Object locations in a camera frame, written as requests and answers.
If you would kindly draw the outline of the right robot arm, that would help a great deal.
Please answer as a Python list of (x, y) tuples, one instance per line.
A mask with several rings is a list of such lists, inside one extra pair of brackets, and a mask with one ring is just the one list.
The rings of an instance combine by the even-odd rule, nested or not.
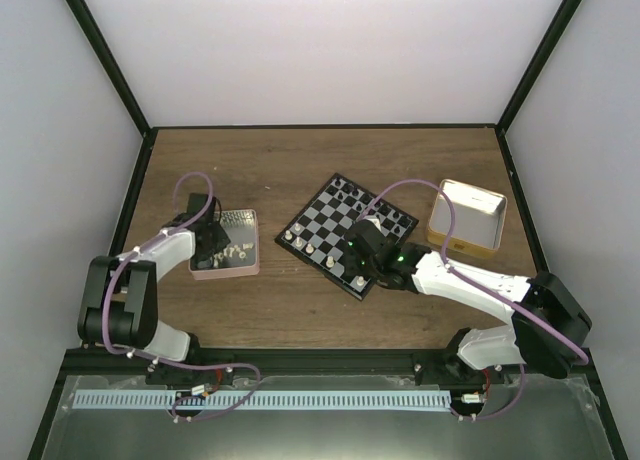
[(527, 278), (448, 260), (427, 246), (384, 235), (370, 219), (347, 230), (344, 258), (358, 280), (449, 299), (501, 321), (495, 328), (463, 330), (452, 340), (444, 369), (455, 382), (468, 382), (488, 367), (516, 364), (564, 379), (588, 361), (582, 344), (591, 319), (550, 272)]

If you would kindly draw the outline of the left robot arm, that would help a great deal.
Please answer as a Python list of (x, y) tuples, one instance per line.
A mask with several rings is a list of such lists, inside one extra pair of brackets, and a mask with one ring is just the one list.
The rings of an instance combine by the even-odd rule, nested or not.
[(143, 245), (94, 258), (79, 311), (79, 337), (115, 354), (141, 353), (154, 362), (169, 361), (169, 371), (178, 381), (196, 382), (205, 362), (190, 350), (197, 339), (159, 320), (157, 284), (183, 262), (196, 271), (214, 266), (215, 255), (230, 243), (221, 216), (216, 197), (192, 193), (187, 210)]

